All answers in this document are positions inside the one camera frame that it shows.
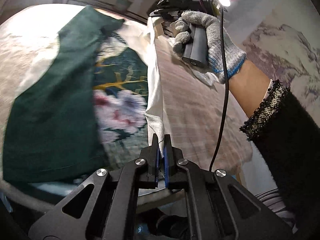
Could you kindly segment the grey knit gloved right hand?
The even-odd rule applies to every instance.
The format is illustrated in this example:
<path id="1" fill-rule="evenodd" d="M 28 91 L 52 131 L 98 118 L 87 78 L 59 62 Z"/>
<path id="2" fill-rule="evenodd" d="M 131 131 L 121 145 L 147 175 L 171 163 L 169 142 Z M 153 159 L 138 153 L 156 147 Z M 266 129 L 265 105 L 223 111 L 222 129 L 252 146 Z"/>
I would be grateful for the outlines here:
<path id="1" fill-rule="evenodd" d="M 175 30 L 177 35 L 172 46 L 173 52 L 182 57 L 184 52 L 184 45 L 190 40 L 191 36 L 188 33 L 188 25 L 200 25 L 204 27 L 207 35 L 207 62 L 208 66 L 201 70 L 197 68 L 199 73 L 213 73 L 220 84 L 225 83 L 222 51 L 221 51 L 221 35 L 220 35 L 220 21 L 211 15 L 199 11 L 185 11 L 181 17 L 175 22 Z M 226 31 L 223 32 L 223 39 L 225 44 L 225 58 L 228 78 L 231 78 L 242 67 L 246 60 L 246 53 L 237 47 Z"/>

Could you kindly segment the right forearm black sleeve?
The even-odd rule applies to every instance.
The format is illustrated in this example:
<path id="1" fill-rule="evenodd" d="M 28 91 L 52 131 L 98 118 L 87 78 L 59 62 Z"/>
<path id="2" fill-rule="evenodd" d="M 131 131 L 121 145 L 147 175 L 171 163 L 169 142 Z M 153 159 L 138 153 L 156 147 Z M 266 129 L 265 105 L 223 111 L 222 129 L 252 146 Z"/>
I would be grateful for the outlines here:
<path id="1" fill-rule="evenodd" d="M 248 116 L 241 131 L 255 144 L 276 188 L 257 198 L 294 230 L 295 239 L 319 238 L 319 127 L 288 87 L 251 61 L 229 80 Z"/>

